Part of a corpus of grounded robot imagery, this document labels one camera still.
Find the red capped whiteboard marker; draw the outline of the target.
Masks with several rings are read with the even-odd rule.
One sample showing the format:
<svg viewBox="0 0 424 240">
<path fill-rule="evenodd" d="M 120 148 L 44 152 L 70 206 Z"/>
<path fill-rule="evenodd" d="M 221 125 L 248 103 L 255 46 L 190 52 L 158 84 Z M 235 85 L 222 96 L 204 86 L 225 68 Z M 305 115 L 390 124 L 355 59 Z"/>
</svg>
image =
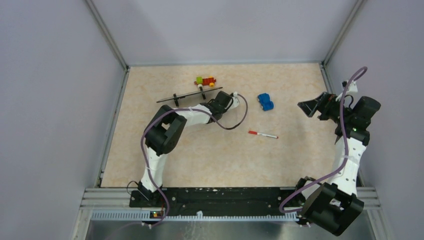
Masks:
<svg viewBox="0 0 424 240">
<path fill-rule="evenodd" d="M 258 136 L 263 136 L 263 137 L 268 137 L 268 138 L 273 138 L 273 139 L 278 139 L 279 137 L 276 135 L 271 135 L 271 134 L 267 134 L 267 133 L 261 133 L 261 132 L 256 132 L 256 131 L 248 131 L 249 134 L 251 135 L 258 135 Z"/>
</svg>

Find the small whiteboard with stand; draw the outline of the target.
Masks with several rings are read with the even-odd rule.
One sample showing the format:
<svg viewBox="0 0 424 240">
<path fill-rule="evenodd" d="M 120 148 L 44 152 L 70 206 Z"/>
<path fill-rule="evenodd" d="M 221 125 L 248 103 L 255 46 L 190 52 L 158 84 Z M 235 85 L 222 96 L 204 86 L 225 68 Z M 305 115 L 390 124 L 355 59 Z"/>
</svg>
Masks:
<svg viewBox="0 0 424 240">
<path fill-rule="evenodd" d="M 176 107 L 179 107 L 180 106 L 179 100 L 181 100 L 181 99 L 200 95 L 201 99 L 205 101 L 207 99 L 206 93 L 211 93 L 211 92 L 216 91 L 216 90 L 221 90 L 222 88 L 223 88 L 222 86 L 218 86 L 218 87 L 210 87 L 208 89 L 200 88 L 197 91 L 193 91 L 193 92 L 189 92 L 189 93 L 183 93 L 183 94 L 174 93 L 170 97 L 165 97 L 165 98 L 162 98 L 160 100 L 157 100 L 156 103 L 164 103 L 164 102 L 172 101 L 172 102 L 174 102 Z"/>
</svg>

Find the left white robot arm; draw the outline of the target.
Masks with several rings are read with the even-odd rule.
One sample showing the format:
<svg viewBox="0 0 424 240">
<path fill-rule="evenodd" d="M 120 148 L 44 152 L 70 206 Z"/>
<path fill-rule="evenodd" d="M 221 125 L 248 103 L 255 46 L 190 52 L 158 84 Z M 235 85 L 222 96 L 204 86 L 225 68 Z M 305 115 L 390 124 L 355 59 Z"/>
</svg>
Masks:
<svg viewBox="0 0 424 240">
<path fill-rule="evenodd" d="M 176 148 L 183 130 L 195 125 L 215 123 L 239 104 L 236 92 L 228 94 L 219 91 L 209 102 L 193 107 L 172 108 L 165 104 L 159 108 L 141 137 L 145 170 L 137 189 L 147 206 L 154 207 L 160 202 L 161 194 L 158 189 L 163 185 L 165 164 L 169 153 Z"/>
</svg>

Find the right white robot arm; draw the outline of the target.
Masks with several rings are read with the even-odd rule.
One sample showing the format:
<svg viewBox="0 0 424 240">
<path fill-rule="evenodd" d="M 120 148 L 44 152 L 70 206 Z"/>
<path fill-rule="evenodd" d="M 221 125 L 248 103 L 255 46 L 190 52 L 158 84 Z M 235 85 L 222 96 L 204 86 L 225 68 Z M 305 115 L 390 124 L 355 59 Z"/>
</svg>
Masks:
<svg viewBox="0 0 424 240">
<path fill-rule="evenodd" d="M 343 108 L 340 121 L 340 102 L 336 95 L 323 92 L 317 98 L 297 104 L 311 118 L 319 112 L 319 120 L 332 120 L 337 124 L 335 157 L 332 170 L 335 175 L 311 187 L 302 186 L 293 192 L 293 200 L 303 206 L 299 212 L 301 226 L 315 224 L 335 236 L 340 236 L 362 213 L 364 202 L 357 193 L 357 175 L 360 160 L 365 152 L 370 133 L 367 127 L 381 104 L 362 96 L 354 107 Z"/>
</svg>

